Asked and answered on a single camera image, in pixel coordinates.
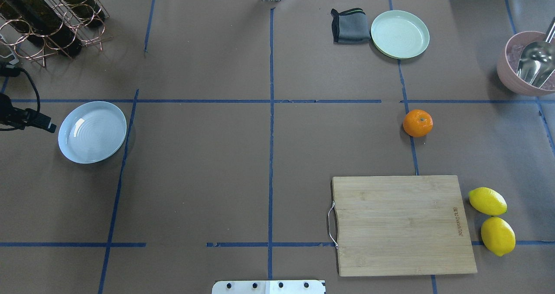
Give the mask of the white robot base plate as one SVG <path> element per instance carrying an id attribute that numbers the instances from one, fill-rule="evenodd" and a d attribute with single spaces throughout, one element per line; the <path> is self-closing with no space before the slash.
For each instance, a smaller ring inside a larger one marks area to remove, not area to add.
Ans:
<path id="1" fill-rule="evenodd" d="M 321 280 L 218 281 L 212 294 L 325 294 Z"/>

